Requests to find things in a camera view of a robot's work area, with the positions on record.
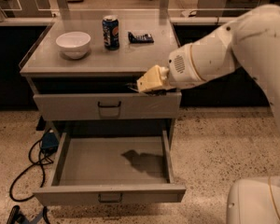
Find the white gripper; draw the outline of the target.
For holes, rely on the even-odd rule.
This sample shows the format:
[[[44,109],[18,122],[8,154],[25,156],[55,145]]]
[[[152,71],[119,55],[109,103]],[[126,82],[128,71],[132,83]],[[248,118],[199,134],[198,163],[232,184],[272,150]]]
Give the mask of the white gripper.
[[[240,67],[231,41],[235,23],[226,23],[211,34],[188,43],[169,55],[168,67],[154,65],[138,80],[139,92],[190,89],[233,73]]]

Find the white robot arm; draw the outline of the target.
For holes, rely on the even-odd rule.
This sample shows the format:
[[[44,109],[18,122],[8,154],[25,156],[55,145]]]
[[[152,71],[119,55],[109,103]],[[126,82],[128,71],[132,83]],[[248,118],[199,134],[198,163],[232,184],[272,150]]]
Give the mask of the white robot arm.
[[[280,131],[280,6],[256,7],[170,53],[137,80],[140,92],[189,89],[242,67],[264,92]],[[236,181],[227,224],[280,224],[280,175]]]

